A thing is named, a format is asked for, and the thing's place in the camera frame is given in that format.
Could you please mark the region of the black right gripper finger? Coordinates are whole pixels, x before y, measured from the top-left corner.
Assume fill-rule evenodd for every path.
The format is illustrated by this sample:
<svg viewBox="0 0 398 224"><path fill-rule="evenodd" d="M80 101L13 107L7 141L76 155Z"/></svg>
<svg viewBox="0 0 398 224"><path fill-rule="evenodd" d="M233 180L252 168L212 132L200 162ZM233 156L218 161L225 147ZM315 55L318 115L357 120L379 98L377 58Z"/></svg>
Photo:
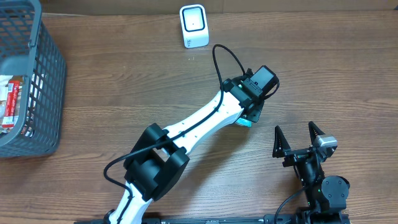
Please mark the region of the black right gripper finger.
<svg viewBox="0 0 398 224"><path fill-rule="evenodd" d="M314 145L316 137L319 135L324 135L324 132L313 121L308 123L308 129L310 133L311 144Z"/></svg>
<svg viewBox="0 0 398 224"><path fill-rule="evenodd" d="M291 151L291 147L289 146L280 126L275 127L274 134L272 156L276 158L285 157L286 154Z"/></svg>

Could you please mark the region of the teal orange tissue pack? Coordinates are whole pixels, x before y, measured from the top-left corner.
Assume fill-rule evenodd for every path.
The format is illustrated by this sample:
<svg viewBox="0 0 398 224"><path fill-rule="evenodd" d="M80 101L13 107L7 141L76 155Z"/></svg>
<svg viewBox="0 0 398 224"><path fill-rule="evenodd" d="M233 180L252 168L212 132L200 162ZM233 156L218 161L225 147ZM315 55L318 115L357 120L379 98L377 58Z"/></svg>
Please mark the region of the teal orange tissue pack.
<svg viewBox="0 0 398 224"><path fill-rule="evenodd" d="M250 128L250 127L252 126L252 122L249 121L249 120L247 120L247 119L244 119L244 118L239 118L239 119L237 119L237 120L235 121L235 123L236 123L237 125L245 126L245 127L248 127L248 128Z"/></svg>

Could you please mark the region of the brown white snack bag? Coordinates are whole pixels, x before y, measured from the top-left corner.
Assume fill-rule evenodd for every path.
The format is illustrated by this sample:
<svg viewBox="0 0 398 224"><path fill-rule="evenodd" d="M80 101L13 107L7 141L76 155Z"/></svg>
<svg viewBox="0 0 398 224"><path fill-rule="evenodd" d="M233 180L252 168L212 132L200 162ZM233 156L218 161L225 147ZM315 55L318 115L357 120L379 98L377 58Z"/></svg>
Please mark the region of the brown white snack bag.
<svg viewBox="0 0 398 224"><path fill-rule="evenodd" d="M19 94L18 94L18 103L17 103L17 108L16 108L16 116L17 120L19 118L19 111L21 107L21 94L22 94L22 86L24 84L24 80L22 76L11 76L11 75L1 75L1 123L2 123L2 117L5 109L5 104L6 104L6 91L7 91L7 84L9 80L19 80L21 82L20 89L19 89ZM1 135L5 135L9 133L12 129L3 129L1 126Z"/></svg>

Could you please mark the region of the red snack bar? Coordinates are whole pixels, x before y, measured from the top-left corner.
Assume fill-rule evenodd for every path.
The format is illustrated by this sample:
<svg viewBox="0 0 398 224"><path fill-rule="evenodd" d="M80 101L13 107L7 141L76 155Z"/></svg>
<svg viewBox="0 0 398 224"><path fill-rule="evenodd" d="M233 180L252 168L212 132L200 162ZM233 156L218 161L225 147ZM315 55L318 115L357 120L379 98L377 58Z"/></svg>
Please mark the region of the red snack bar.
<svg viewBox="0 0 398 224"><path fill-rule="evenodd" d="M3 129L12 129L17 121L16 108L21 82L19 80L9 80L6 91L6 104L2 117L1 126Z"/></svg>

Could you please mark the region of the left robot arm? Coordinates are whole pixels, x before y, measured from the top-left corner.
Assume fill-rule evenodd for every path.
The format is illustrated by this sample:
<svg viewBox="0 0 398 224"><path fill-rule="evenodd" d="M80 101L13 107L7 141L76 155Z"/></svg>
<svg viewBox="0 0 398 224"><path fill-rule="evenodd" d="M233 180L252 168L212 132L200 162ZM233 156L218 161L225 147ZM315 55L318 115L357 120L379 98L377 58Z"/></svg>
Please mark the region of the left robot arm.
<svg viewBox="0 0 398 224"><path fill-rule="evenodd" d="M221 84L221 90L204 107L184 120L161 128L152 124L129 154L110 162L122 162L126 170L123 197L104 223L141 223L149 204L162 198L180 179L190 153L201 142L239 118L256 123L264 101L279 87L279 79L267 66Z"/></svg>

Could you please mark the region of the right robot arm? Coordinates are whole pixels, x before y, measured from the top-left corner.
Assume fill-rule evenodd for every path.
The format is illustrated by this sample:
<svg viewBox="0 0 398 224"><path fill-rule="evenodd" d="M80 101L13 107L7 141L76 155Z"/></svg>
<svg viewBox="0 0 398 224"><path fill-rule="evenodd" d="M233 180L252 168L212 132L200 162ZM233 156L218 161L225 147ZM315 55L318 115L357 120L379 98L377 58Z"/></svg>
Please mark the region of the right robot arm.
<svg viewBox="0 0 398 224"><path fill-rule="evenodd" d="M271 220L274 223L340 224L349 223L349 216L342 214L349 195L349 181L338 175L325 176L321 163L330 158L338 147L331 134L325 134L314 122L308 123L311 144L304 149L293 150L281 128L275 127L272 156L283 158L284 167L293 167L302 188L285 199ZM304 193L306 207L299 207L287 220L282 221L281 210L295 197Z"/></svg>

